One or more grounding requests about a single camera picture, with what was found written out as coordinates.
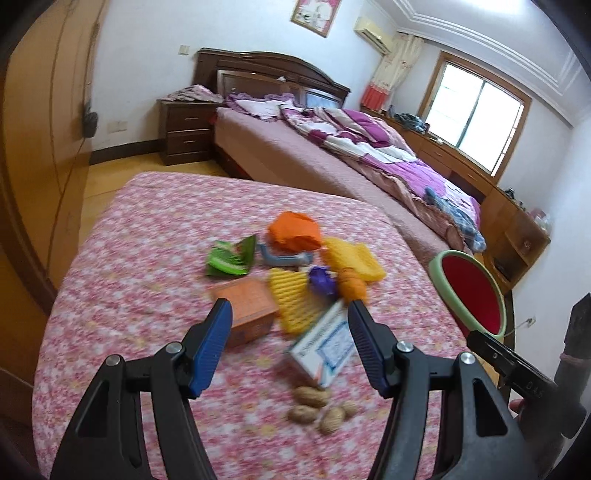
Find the air conditioner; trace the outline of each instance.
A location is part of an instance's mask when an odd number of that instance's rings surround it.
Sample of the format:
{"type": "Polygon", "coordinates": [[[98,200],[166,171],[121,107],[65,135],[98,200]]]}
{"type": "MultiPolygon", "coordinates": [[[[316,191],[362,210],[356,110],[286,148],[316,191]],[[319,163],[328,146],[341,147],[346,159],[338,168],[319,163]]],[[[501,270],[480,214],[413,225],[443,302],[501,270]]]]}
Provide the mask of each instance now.
{"type": "Polygon", "coordinates": [[[382,32],[369,18],[359,17],[355,24],[355,31],[379,52],[386,55],[392,51],[393,38],[382,32]]]}

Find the wooden wardrobe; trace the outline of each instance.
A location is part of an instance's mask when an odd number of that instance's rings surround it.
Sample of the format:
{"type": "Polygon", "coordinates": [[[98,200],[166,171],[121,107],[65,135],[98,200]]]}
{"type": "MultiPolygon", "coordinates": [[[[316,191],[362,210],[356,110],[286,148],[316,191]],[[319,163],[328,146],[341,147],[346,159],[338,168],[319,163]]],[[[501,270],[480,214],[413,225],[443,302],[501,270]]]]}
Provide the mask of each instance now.
{"type": "Polygon", "coordinates": [[[108,1],[33,1],[0,50],[0,368],[30,384],[77,252],[83,117],[108,1]]]}

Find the orange object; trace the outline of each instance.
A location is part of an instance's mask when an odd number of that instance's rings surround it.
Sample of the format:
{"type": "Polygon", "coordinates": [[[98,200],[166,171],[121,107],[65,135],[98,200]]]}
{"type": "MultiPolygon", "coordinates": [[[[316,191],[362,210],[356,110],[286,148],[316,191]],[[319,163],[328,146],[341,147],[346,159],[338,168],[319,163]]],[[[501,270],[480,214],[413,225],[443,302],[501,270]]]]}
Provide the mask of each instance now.
{"type": "Polygon", "coordinates": [[[272,241],[289,252],[318,250],[322,237],[318,223],[304,213],[283,212],[269,226],[272,241]]]}
{"type": "Polygon", "coordinates": [[[240,278],[210,292],[213,301],[228,299],[232,304],[232,330],[226,348],[252,342],[271,331],[279,307],[264,281],[240,278]]]}
{"type": "Polygon", "coordinates": [[[340,296],[350,303],[354,300],[363,300],[365,304],[368,302],[368,291],[365,282],[354,268],[342,268],[339,270],[339,276],[336,280],[339,288],[340,296]]]}

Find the curtain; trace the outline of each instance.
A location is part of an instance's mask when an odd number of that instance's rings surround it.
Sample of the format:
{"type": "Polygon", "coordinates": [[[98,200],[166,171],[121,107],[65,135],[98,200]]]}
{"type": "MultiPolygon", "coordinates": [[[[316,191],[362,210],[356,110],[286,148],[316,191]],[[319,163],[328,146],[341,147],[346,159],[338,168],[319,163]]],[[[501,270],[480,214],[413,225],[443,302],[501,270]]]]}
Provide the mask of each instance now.
{"type": "Polygon", "coordinates": [[[394,38],[392,53],[385,56],[374,73],[374,77],[365,89],[361,104],[371,110],[387,108],[384,103],[407,77],[408,72],[417,62],[423,49],[421,37],[398,33],[394,38]]]}

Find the purple toy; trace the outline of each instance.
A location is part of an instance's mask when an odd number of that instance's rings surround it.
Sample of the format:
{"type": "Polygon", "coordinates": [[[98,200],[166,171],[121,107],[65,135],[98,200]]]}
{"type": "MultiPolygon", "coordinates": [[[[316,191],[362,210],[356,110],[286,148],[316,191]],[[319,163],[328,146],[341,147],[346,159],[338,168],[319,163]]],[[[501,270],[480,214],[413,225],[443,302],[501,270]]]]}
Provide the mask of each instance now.
{"type": "Polygon", "coordinates": [[[336,281],[330,276],[328,267],[312,267],[308,272],[308,278],[315,293],[336,298],[336,281]]]}

